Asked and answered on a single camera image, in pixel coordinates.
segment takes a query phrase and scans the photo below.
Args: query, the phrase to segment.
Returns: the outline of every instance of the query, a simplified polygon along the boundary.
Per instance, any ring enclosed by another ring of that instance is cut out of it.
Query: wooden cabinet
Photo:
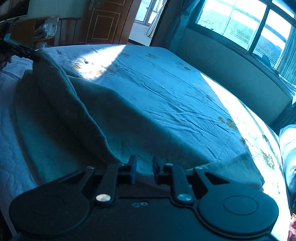
[[[59,16],[48,16],[41,18],[32,18],[16,23],[15,28],[13,29],[10,38],[15,41],[19,41],[22,44],[28,45],[29,47],[34,48],[35,44],[40,41],[44,41],[47,44],[54,46],[55,36],[50,36],[48,38],[39,38],[34,39],[35,30],[42,24],[45,23],[46,19],[49,18],[58,18]]]

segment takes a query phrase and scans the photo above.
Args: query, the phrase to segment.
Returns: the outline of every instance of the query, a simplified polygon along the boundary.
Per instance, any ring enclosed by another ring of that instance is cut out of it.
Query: floral pattern
[[[296,241],[296,214],[292,214],[288,241]]]

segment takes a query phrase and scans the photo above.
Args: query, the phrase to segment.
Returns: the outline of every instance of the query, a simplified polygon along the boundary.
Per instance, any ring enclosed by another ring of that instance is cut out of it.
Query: bed
[[[45,51],[86,81],[119,93],[209,163],[238,156],[254,162],[263,191],[279,207],[272,234],[287,240],[291,216],[278,137],[238,98],[164,48],[81,45]],[[14,56],[0,72],[0,208],[13,234],[9,204],[44,182],[22,152],[11,118],[16,84],[31,68],[32,61]]]

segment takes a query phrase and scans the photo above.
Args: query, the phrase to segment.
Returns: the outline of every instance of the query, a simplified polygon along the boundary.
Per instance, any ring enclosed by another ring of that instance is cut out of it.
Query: door
[[[91,0],[86,10],[82,42],[126,44],[141,0]]]

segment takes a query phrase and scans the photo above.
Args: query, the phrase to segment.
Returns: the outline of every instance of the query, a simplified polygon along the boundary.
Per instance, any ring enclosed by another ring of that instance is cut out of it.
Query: metal rivet
[[[134,202],[134,203],[132,204],[132,206],[133,206],[133,207],[140,207],[140,204],[139,204],[138,202]]]
[[[188,195],[188,194],[179,194],[178,195],[178,200],[180,202],[189,202],[192,200],[192,196]]]
[[[111,196],[108,194],[99,194],[96,196],[96,200],[99,202],[108,202],[111,200]]]
[[[141,202],[141,205],[142,206],[147,206],[148,205],[148,202]]]

